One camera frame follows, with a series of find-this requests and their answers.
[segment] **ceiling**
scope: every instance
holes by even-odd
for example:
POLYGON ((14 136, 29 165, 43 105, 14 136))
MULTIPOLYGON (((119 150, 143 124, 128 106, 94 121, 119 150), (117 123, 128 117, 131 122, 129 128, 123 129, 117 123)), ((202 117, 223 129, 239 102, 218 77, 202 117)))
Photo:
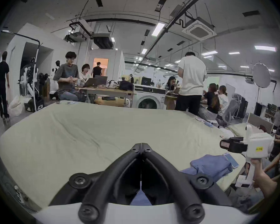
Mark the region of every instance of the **ceiling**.
MULTIPOLYGON (((6 23, 6 29, 17 32, 27 22, 44 29, 46 32, 57 35, 59 30, 67 30, 69 24, 75 21, 75 16, 87 0, 27 0, 18 2, 11 11, 6 23)), ((154 11, 159 0, 102 0, 103 7, 98 7, 95 0, 89 0, 82 14, 85 19, 95 18, 128 18, 158 23, 159 13, 154 11)), ((176 5, 187 4, 190 0, 167 0, 161 10, 160 21, 169 23, 172 17, 169 14, 176 5)), ((200 53, 215 49, 214 38, 197 41, 182 32, 180 25, 174 24, 159 40, 148 57, 157 58, 158 65, 166 65, 179 60, 189 50, 201 57, 208 70, 220 70, 218 65, 226 65, 227 70, 242 70, 240 65, 252 67, 256 62, 262 62, 274 69, 273 76, 280 77, 280 31, 264 5, 259 0, 199 0, 192 6, 189 13, 196 18, 201 17, 215 26, 216 54, 212 60, 204 59, 200 53), (244 17, 243 13, 258 10, 260 15, 244 17), (254 45, 269 45, 277 48, 276 52, 255 50, 254 45), (228 52, 239 51, 238 55, 229 55, 228 52)), ((143 48, 148 49, 155 37, 151 36, 154 27, 125 22, 97 22, 96 31, 107 32, 106 25, 112 27, 112 37, 115 38, 115 47, 123 50, 127 61, 134 61, 143 48), (145 37, 146 29, 151 30, 145 37)), ((11 37, 0 35, 0 51, 4 51, 11 37)))

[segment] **man in gray t-shirt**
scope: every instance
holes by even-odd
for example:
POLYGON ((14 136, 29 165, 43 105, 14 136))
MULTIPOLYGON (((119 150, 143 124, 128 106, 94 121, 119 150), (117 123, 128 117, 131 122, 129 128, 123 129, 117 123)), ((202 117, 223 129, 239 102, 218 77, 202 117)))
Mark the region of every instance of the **man in gray t-shirt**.
POLYGON ((60 100, 85 102, 85 96, 74 88, 75 83, 79 79, 78 67, 73 64, 76 57, 76 53, 69 51, 65 55, 67 62, 59 67, 53 80, 58 81, 58 96, 60 100))

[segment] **sticker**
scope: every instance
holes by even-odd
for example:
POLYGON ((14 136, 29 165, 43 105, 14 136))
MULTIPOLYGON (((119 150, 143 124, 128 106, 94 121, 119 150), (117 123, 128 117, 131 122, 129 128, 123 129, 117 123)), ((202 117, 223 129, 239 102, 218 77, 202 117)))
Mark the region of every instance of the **sticker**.
POLYGON ((256 147, 256 152, 261 152, 263 151, 263 147, 256 147))
POLYGON ((221 146, 223 146, 223 147, 229 147, 229 143, 221 142, 221 146))

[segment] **cream bedsheet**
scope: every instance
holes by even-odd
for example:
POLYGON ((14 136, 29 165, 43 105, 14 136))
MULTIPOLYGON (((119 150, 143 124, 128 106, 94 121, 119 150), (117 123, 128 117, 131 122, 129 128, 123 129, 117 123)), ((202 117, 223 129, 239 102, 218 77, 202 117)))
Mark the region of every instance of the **cream bedsheet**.
MULTIPOLYGON (((175 110, 52 104, 13 125, 0 137, 0 157, 9 174, 41 208, 68 178, 105 170, 135 143, 148 143, 178 170, 206 154, 221 155, 222 132, 175 110)), ((217 184, 225 190, 245 164, 217 184)))

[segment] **black pants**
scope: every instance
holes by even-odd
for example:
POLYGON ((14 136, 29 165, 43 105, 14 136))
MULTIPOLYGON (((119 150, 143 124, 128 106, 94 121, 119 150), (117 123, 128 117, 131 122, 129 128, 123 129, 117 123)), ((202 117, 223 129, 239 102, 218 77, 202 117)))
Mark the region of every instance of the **black pants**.
POLYGON ((6 89, 5 89, 5 82, 0 82, 0 116, 5 118, 9 117, 7 113, 7 102, 6 102, 6 89))
POLYGON ((186 111, 198 115, 201 95, 178 95, 175 110, 186 111))

